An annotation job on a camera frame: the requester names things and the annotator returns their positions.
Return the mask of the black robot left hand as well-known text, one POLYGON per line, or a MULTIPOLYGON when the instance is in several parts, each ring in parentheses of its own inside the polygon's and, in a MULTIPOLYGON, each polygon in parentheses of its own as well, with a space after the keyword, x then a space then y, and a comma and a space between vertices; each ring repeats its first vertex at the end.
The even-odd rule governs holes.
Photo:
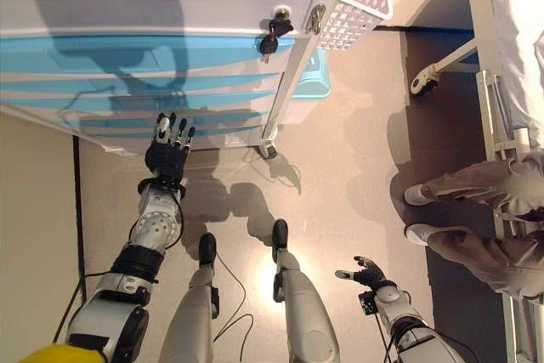
POLYGON ((150 146, 144 156, 144 163, 155 180, 172 189, 181 185, 184 166, 196 133, 196 129, 190 127, 188 133, 184 134, 186 118, 182 118, 178 128, 175 128, 176 119, 174 113, 169 116, 162 112, 159 114, 150 146))

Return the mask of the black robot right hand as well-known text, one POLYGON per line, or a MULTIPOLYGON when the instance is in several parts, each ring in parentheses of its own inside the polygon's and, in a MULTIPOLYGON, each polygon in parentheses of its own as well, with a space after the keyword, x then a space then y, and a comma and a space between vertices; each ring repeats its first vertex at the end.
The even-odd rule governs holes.
POLYGON ((342 280, 355 281, 362 286, 369 287, 372 291, 386 286, 388 280, 380 269, 371 259, 363 256, 354 256, 354 261, 361 267, 358 271, 336 270, 335 276, 342 280))

